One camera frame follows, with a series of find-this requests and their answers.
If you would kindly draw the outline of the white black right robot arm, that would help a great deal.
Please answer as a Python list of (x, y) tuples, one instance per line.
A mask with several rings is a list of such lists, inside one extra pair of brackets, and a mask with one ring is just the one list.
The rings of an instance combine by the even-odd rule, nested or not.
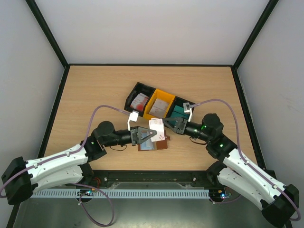
[(212, 186), (225, 185), (245, 197), (276, 228), (282, 228), (299, 207), (299, 190), (285, 185), (252, 162), (226, 135), (217, 114), (207, 114), (202, 123), (183, 117), (164, 118), (173, 132), (206, 142), (206, 150), (217, 161), (208, 168)]

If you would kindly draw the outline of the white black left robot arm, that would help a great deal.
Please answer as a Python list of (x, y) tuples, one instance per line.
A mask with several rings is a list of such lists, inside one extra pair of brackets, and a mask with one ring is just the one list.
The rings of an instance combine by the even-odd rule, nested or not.
[(40, 159), (13, 159), (1, 177), (0, 191), (5, 192), (8, 204), (16, 205), (40, 190), (78, 183), (84, 175), (81, 166), (106, 155), (106, 147), (135, 146), (156, 134), (156, 130), (140, 126), (117, 131), (110, 121), (103, 121), (86, 140), (70, 149)]

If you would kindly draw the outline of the brown leather card holder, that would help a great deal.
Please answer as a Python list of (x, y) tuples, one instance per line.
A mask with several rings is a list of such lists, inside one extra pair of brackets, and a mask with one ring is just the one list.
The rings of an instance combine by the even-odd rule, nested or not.
[(168, 141), (170, 136), (166, 135), (165, 140), (152, 142), (150, 139), (142, 144), (138, 145), (138, 151), (159, 151), (168, 149)]

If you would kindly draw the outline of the white credit card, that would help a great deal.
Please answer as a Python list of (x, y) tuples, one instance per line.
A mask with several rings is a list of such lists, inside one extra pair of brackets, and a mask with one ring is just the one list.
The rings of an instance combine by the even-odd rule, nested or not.
[(164, 124), (161, 118), (152, 118), (149, 120), (149, 128), (156, 131), (156, 135), (151, 138), (152, 142), (164, 141)]

